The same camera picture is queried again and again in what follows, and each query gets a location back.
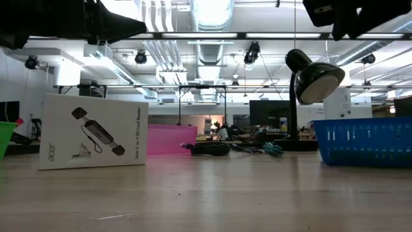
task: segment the blue plastic basket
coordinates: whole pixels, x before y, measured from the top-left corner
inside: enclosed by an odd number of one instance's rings
[[[412,117],[314,121],[328,165],[412,167]]]

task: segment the desk lamp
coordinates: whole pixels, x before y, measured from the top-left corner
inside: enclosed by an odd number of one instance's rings
[[[290,136],[276,141],[277,145],[287,151],[316,151],[317,141],[299,140],[297,134],[297,99],[300,104],[313,104],[329,96],[345,77],[341,68],[328,63],[314,63],[299,49],[289,51],[285,57],[286,65],[291,69],[290,102]]]

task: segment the table surface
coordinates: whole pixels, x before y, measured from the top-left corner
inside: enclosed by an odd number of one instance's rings
[[[410,169],[329,167],[316,153],[55,171],[37,161],[0,161],[0,231],[412,231]]]

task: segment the card reader image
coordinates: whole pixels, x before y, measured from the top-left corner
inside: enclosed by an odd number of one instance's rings
[[[125,149],[122,145],[118,145],[114,138],[107,132],[97,121],[90,120],[86,117],[88,114],[86,110],[81,107],[76,108],[71,113],[73,117],[77,120],[82,119],[84,121],[84,125],[81,126],[83,133],[91,140],[95,145],[95,151],[97,153],[102,153],[103,149],[98,145],[95,140],[89,135],[89,133],[93,134],[101,143],[104,145],[108,145],[111,148],[111,151],[116,155],[123,155]]]

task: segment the black monitor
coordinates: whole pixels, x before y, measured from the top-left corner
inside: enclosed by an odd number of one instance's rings
[[[267,125],[280,128],[280,118],[288,119],[290,128],[289,101],[249,101],[250,125]]]
[[[396,117],[412,117],[412,97],[393,100]]]
[[[0,122],[15,122],[20,118],[20,102],[0,102]]]

